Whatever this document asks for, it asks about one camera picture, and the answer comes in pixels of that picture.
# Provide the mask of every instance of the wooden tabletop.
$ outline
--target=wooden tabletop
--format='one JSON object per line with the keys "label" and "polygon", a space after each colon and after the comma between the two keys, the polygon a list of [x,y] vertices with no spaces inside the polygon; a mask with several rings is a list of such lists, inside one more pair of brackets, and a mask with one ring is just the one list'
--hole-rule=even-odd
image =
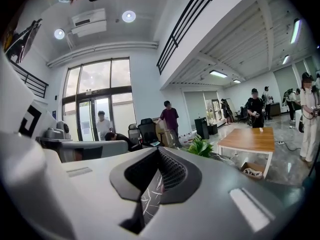
{"label": "wooden tabletop", "polygon": [[274,130],[271,127],[234,129],[225,138],[218,142],[219,146],[250,150],[250,151],[275,151]]}

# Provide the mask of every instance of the dark trousers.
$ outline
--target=dark trousers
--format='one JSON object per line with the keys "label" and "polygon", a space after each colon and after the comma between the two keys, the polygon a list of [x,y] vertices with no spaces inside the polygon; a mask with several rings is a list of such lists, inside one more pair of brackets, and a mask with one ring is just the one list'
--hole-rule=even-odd
{"label": "dark trousers", "polygon": [[295,118],[294,102],[287,101],[286,103],[288,104],[288,107],[289,107],[290,119],[293,120]]}
{"label": "dark trousers", "polygon": [[182,148],[182,145],[179,141],[179,134],[178,134],[178,128],[176,129],[170,129],[170,134],[172,135],[172,142],[177,148]]}
{"label": "dark trousers", "polygon": [[264,117],[260,115],[258,118],[251,116],[252,128],[263,128],[264,127]]}
{"label": "dark trousers", "polygon": [[265,119],[270,119],[271,104],[265,105]]}

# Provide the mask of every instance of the round ceiling light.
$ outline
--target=round ceiling light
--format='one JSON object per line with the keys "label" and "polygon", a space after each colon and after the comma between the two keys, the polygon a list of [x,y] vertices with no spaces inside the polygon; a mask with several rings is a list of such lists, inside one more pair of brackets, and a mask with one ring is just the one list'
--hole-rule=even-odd
{"label": "round ceiling light", "polygon": [[61,28],[58,28],[56,31],[54,31],[54,37],[61,40],[65,37],[65,32]]}
{"label": "round ceiling light", "polygon": [[127,10],[122,14],[124,22],[130,23],[136,19],[136,14],[132,10]]}

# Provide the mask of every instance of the ceiling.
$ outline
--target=ceiling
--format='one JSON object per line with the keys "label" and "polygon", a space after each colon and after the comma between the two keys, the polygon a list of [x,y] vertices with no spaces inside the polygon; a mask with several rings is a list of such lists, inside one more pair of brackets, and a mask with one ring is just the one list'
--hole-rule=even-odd
{"label": "ceiling", "polygon": [[[290,44],[297,18],[301,17],[288,0],[256,1],[210,40],[171,83],[226,87],[235,79],[244,81],[279,69],[286,55],[289,63],[312,54],[317,46],[306,22],[298,40]],[[228,77],[210,75],[212,70]]]}
{"label": "ceiling", "polygon": [[[106,42],[151,41],[153,21],[158,11],[163,9],[159,8],[159,3],[160,0],[98,0],[95,2],[76,0],[72,4],[57,0],[30,0],[21,16],[21,21],[27,18],[30,25],[32,20],[42,18],[42,26],[32,48],[48,62],[70,51],[66,38],[56,39],[54,31],[63,29],[66,34],[69,33],[74,27],[73,16],[94,9],[105,9],[107,30],[83,37],[70,34],[74,49]],[[136,13],[134,22],[126,23],[122,20],[123,12],[128,10]]]}

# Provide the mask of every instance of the green plant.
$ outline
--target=green plant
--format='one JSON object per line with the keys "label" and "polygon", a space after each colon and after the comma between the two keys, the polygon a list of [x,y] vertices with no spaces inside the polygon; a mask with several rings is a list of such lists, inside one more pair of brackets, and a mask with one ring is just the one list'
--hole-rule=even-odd
{"label": "green plant", "polygon": [[210,152],[213,151],[213,148],[210,143],[205,139],[202,139],[200,135],[197,135],[193,139],[192,144],[187,151],[201,157],[209,158]]}

